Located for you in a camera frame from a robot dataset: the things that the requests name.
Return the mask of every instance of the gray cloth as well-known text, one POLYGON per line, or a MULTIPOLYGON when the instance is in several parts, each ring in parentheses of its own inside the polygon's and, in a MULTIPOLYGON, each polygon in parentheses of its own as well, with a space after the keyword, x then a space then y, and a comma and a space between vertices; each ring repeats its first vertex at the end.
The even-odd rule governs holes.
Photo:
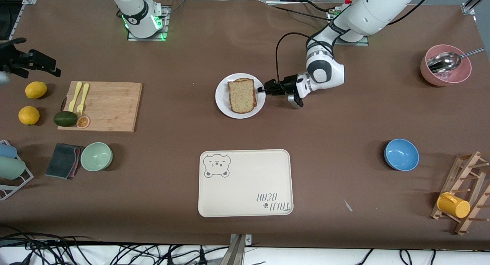
POLYGON ((51 161, 46 170, 46 176, 68 179, 70 173, 75 176, 82 147, 64 143, 56 144, 51 161))

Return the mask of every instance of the toast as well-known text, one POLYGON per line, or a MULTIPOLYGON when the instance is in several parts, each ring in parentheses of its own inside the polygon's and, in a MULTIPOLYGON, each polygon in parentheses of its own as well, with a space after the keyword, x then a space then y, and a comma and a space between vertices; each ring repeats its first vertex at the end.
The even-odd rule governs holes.
POLYGON ((248 78, 240 78, 228 82, 230 90, 231 110, 235 113, 245 114, 252 111, 257 106, 255 98, 254 81, 248 78))

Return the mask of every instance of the green cup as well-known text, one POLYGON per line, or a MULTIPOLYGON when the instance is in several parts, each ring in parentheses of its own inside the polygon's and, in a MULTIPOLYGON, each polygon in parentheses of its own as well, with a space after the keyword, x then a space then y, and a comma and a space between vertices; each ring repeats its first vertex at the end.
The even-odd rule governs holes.
POLYGON ((25 169, 25 162, 11 157, 0 156, 0 177, 14 180, 21 176, 25 169))

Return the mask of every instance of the pink bowl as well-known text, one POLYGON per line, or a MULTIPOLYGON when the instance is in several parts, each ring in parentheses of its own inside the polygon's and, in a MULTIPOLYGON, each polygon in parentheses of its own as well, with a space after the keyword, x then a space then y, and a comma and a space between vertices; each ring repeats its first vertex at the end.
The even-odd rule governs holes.
POLYGON ((443 80, 431 72, 431 70, 427 66, 427 60, 443 52, 455 52, 459 55, 464 54, 464 52, 462 52, 457 47, 453 47, 450 45, 437 45, 431 47, 425 54, 422 62, 420 63, 420 72, 422 73, 422 76, 425 78, 425 80, 436 86, 449 86, 467 80, 471 75, 471 62, 469 61, 469 58, 463 59, 461 61, 461 65, 459 65, 458 68, 450 71, 451 76, 448 78, 448 80, 443 80))

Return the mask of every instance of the robotic arm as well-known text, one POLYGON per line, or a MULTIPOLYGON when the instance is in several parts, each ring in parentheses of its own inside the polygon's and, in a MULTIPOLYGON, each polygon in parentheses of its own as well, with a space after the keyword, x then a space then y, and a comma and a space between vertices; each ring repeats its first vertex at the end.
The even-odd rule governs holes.
POLYGON ((342 85, 345 69, 334 58, 332 49, 335 42, 339 38, 346 42, 357 42, 363 36, 381 31, 410 1, 353 0, 352 4, 345 7, 328 26, 311 36, 314 40, 306 43, 305 73, 285 77, 283 81, 270 80, 259 91, 271 95, 292 92, 287 98, 288 101, 296 108, 301 108, 301 98, 312 91, 342 85))
POLYGON ((152 0, 114 0, 126 28, 137 38, 148 38, 162 29, 162 5, 152 0))

